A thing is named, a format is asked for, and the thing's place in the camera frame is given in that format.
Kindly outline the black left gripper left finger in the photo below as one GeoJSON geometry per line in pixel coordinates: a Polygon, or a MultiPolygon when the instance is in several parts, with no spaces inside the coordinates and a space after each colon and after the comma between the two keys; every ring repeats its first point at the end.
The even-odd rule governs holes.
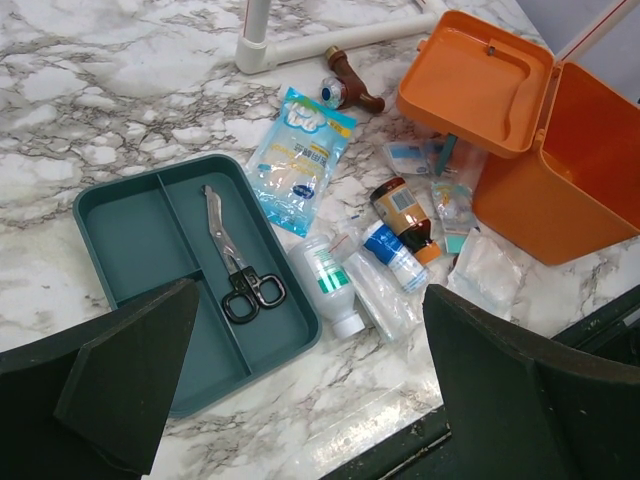
{"type": "Polygon", "coordinates": [[[195,282],[181,279],[2,352],[2,478],[149,474],[198,302],[195,282]]]}

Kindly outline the orange medicine kit box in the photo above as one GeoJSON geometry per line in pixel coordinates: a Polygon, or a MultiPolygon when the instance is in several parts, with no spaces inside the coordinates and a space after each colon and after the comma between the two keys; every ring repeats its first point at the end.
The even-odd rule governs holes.
{"type": "Polygon", "coordinates": [[[488,152],[477,218],[547,265],[639,233],[639,108],[572,62],[445,12],[402,79],[409,119],[488,152]]]}

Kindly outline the white gauze pad packet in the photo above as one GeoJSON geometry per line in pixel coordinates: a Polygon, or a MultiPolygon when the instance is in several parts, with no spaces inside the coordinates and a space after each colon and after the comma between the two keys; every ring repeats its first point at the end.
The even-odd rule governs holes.
{"type": "Polygon", "coordinates": [[[521,268],[491,238],[472,230],[447,278],[447,288],[486,312],[510,321],[521,268]]]}

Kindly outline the blue-labelled bandage roll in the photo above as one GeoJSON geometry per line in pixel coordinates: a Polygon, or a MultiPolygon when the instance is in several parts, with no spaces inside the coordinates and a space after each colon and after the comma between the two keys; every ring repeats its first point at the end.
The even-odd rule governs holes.
{"type": "Polygon", "coordinates": [[[415,292],[427,284],[426,269],[382,220],[365,229],[362,241],[364,247],[392,272],[404,292],[415,292]]]}

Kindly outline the brown medicine bottle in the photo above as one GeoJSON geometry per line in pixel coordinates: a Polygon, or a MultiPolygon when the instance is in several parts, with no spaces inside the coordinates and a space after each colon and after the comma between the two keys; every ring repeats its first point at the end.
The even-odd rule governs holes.
{"type": "Polygon", "coordinates": [[[369,200],[421,265],[441,256],[440,247],[431,237],[430,219],[402,177],[387,180],[370,194],[369,200]]]}

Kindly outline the clear gauze strip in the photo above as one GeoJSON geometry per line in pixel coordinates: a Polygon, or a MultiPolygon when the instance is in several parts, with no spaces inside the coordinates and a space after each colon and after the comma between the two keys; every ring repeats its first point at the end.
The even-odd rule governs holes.
{"type": "Polygon", "coordinates": [[[407,296],[427,284],[415,292],[404,292],[392,272],[364,247],[364,231],[355,231],[346,237],[350,245],[341,255],[341,263],[354,281],[358,299],[378,333],[384,340],[394,342],[408,335],[417,323],[407,296]]]}

